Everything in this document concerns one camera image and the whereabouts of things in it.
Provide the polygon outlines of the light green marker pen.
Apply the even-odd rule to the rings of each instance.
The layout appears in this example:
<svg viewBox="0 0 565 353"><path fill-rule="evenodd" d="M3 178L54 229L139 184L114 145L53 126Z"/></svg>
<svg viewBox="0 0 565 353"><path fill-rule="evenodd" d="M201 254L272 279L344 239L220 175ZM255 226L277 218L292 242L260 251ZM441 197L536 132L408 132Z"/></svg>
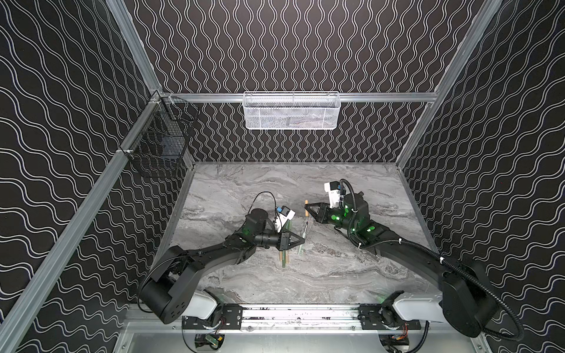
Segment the light green marker pen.
<svg viewBox="0 0 565 353"><path fill-rule="evenodd" d="M306 221L304 226L303 226L303 230L301 232L301 238L303 239L303 243L300 244L300 246L299 246L299 249L298 249L298 252L297 252L298 255L301 255L303 253L305 240L307 238L308 225L309 225L309 221Z"/></svg>

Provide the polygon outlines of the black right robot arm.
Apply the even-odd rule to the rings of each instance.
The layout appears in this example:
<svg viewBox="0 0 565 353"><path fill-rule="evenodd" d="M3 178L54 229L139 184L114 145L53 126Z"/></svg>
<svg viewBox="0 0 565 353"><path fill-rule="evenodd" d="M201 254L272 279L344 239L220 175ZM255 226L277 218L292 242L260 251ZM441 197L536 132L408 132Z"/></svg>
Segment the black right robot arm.
<svg viewBox="0 0 565 353"><path fill-rule="evenodd" d="M437 287L442 315L461 334L475 338L485 332L500 309L484 266L440 255L399 236L371 219L362 193L347 194L335 207L318 202L306 204L305 209L316 222L345 230L344 237L357 248L393 260Z"/></svg>

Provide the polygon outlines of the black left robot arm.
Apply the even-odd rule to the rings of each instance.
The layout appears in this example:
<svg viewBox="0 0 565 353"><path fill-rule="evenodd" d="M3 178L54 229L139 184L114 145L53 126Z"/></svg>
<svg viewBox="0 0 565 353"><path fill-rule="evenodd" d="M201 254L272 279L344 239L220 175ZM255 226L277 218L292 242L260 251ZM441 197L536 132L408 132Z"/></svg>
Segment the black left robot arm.
<svg viewBox="0 0 565 353"><path fill-rule="evenodd" d="M165 324L189 313L207 319L217 304L212 298L196 294L200 280L210 272L243 263L258 247L275 247L281 252L304 244L303 237L284 227L294 216L295 212L286 206L275 209L274 219L266 210L255 208L220 244L190 250L170 247L140 285L138 302ZM207 300L209 306L201 306Z"/></svg>

